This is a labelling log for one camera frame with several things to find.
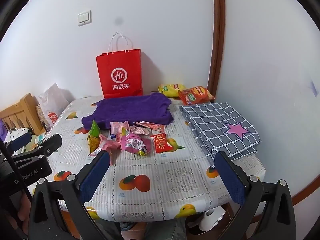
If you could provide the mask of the yellow triangular snack pack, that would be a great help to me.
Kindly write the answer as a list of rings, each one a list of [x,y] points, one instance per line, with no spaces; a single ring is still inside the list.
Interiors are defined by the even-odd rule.
[[[100,138],[89,134],[87,137],[87,142],[89,146],[89,153],[91,154],[99,147]]]

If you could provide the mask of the pink silver-striped snack bag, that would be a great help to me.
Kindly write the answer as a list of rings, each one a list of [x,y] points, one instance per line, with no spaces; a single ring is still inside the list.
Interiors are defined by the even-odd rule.
[[[99,138],[99,147],[93,153],[89,154],[89,156],[95,156],[99,151],[106,151],[110,155],[110,165],[114,165],[116,162],[116,154],[113,154],[113,152],[118,152],[118,150],[120,149],[120,142],[113,139],[108,139],[103,134],[100,134]]]

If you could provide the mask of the pink yellow candy bag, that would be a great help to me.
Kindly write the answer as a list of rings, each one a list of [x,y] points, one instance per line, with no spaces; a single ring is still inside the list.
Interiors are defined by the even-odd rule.
[[[131,133],[123,127],[121,130],[121,150],[145,156],[151,151],[151,141],[148,138]]]

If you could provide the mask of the light pink snack packet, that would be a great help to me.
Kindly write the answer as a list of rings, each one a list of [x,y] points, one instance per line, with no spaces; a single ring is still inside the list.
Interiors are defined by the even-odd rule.
[[[121,140],[123,129],[129,130],[129,123],[125,122],[110,122],[110,138]]]

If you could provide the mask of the small red snack packet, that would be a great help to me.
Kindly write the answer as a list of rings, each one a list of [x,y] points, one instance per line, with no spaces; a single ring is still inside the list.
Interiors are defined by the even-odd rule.
[[[169,152],[174,148],[168,143],[165,133],[159,133],[151,136],[156,153]]]

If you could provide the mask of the long pink red wrapper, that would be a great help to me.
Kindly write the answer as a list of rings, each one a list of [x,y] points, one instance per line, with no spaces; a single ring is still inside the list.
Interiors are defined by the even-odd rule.
[[[135,122],[135,124],[160,133],[163,133],[165,131],[165,125],[163,124],[154,124],[152,122],[147,121],[138,121]]]

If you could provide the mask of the green triangular snack pack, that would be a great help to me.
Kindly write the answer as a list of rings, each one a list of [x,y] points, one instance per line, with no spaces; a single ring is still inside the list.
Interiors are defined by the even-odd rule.
[[[89,135],[95,138],[98,138],[100,135],[100,128],[95,120],[92,121],[92,126],[89,130]]]

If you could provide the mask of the pale pink nougat packet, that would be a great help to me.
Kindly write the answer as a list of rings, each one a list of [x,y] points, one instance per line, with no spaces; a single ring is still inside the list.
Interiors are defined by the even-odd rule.
[[[133,134],[146,135],[146,136],[152,135],[152,131],[148,128],[145,128],[145,127],[139,127],[136,125],[132,125],[129,127],[129,129],[130,129],[130,132]]]

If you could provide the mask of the wooden bed headboard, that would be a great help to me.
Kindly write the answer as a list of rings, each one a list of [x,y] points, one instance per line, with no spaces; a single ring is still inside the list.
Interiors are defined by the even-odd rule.
[[[29,128],[35,135],[40,135],[46,130],[39,119],[36,105],[36,100],[28,93],[19,102],[1,110],[0,118],[7,129]]]

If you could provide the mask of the white object under table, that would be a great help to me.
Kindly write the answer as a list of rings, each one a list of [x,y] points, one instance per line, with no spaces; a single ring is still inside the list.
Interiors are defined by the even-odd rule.
[[[226,211],[221,206],[206,211],[199,222],[199,229],[202,232],[210,231],[219,223],[225,213]]]

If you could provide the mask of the grey checked cloth with star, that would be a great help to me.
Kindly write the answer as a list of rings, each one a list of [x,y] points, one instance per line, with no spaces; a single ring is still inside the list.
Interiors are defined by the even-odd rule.
[[[257,152],[261,143],[257,130],[229,104],[180,106],[180,112],[212,168],[218,152],[224,152],[231,160]]]

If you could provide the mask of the fruit print tablecloth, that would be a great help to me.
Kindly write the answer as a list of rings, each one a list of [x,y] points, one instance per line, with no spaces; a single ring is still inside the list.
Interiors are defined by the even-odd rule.
[[[99,100],[98,96],[74,100],[50,130],[49,135],[62,138],[61,147],[48,158],[53,174],[76,174],[94,159],[81,119],[94,112]],[[90,214],[116,222],[153,222],[204,212],[232,200],[221,178],[208,172],[208,160],[179,106],[178,100],[172,101],[174,121],[165,132],[180,148],[145,157],[113,151],[112,165],[85,203]]]

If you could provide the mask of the orange chips bag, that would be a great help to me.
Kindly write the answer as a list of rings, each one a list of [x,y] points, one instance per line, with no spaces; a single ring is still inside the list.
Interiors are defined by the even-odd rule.
[[[209,92],[209,90],[202,86],[179,90],[178,96],[184,105],[207,103],[215,100],[215,97]]]

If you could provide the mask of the yellow chips bag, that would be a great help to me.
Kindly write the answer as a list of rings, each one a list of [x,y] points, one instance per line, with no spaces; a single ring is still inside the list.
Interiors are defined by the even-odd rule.
[[[167,98],[178,98],[178,91],[184,89],[185,86],[183,84],[161,84],[158,86],[158,92],[163,94]]]

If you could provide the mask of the white wall switch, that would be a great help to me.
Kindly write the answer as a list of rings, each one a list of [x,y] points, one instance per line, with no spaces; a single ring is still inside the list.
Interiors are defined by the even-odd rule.
[[[77,16],[78,26],[87,25],[92,22],[92,13],[90,10],[81,12]]]

